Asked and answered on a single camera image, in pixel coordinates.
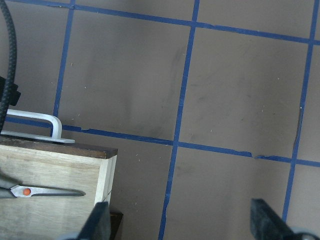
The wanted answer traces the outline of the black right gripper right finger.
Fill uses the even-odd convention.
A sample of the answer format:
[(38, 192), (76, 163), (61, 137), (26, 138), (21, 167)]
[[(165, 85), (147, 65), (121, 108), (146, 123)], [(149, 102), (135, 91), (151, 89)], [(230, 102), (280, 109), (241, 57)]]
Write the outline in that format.
[(250, 232), (255, 240), (291, 240), (294, 232), (263, 200), (253, 198), (250, 203)]

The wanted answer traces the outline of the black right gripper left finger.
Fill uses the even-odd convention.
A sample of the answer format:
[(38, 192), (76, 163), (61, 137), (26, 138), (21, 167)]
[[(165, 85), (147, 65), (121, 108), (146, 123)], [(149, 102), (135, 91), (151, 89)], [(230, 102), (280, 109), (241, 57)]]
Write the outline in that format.
[(78, 240), (109, 240), (111, 236), (111, 218), (109, 203), (97, 202), (87, 221), (79, 232)]

